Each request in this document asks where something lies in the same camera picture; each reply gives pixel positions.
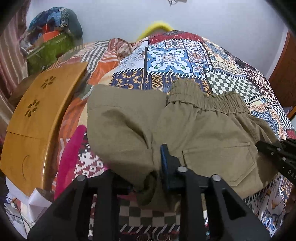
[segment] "colorful quilt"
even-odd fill
[[[77,126],[87,125],[87,98],[98,83],[128,89],[156,89],[167,93],[174,80],[189,77],[208,94],[238,92],[251,114],[266,120],[279,139],[295,138],[292,124],[260,71],[198,35],[171,31],[144,38],[132,45],[121,39],[93,42],[67,53],[67,58],[63,56],[51,68],[84,61],[89,63],[87,72],[64,115],[59,131],[57,165]],[[85,133],[73,178],[79,174],[88,177],[100,175],[102,169],[103,163],[91,151]],[[283,222],[291,187],[292,184],[286,178],[277,174],[267,187],[244,199],[270,235]],[[204,218],[207,225],[206,211]],[[121,240],[175,240],[179,224],[178,213],[141,210],[131,199],[120,201]]]

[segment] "yellow arch object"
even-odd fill
[[[174,30],[170,25],[168,25],[167,23],[164,22],[155,22],[153,24],[151,24],[137,39],[137,41],[139,41],[140,39],[146,38],[148,36],[150,36],[154,31],[158,30],[158,29],[163,29],[166,32],[172,31]]]

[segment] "curtain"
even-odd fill
[[[6,128],[14,108],[8,98],[14,89],[28,76],[27,62],[20,50],[19,39],[26,30],[26,15],[30,0],[11,19],[0,36],[0,145],[2,147]]]

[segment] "khaki shorts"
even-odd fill
[[[142,208],[176,208],[178,197],[162,190],[163,143],[182,165],[202,176],[219,174],[241,198],[277,173],[255,146],[277,141],[269,125],[249,113],[238,93],[208,96],[190,79],[175,81],[168,97],[99,84],[88,100],[87,127],[94,152],[134,185]]]

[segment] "screw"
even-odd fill
[[[212,179],[213,179],[214,181],[218,182],[218,181],[221,180],[221,177],[220,177],[219,175],[215,174],[215,175],[212,176]]]
[[[180,167],[178,167],[178,172],[187,172],[187,167],[183,167],[183,166],[180,166]]]
[[[81,182],[86,178],[86,175],[79,175],[76,179],[77,181]]]

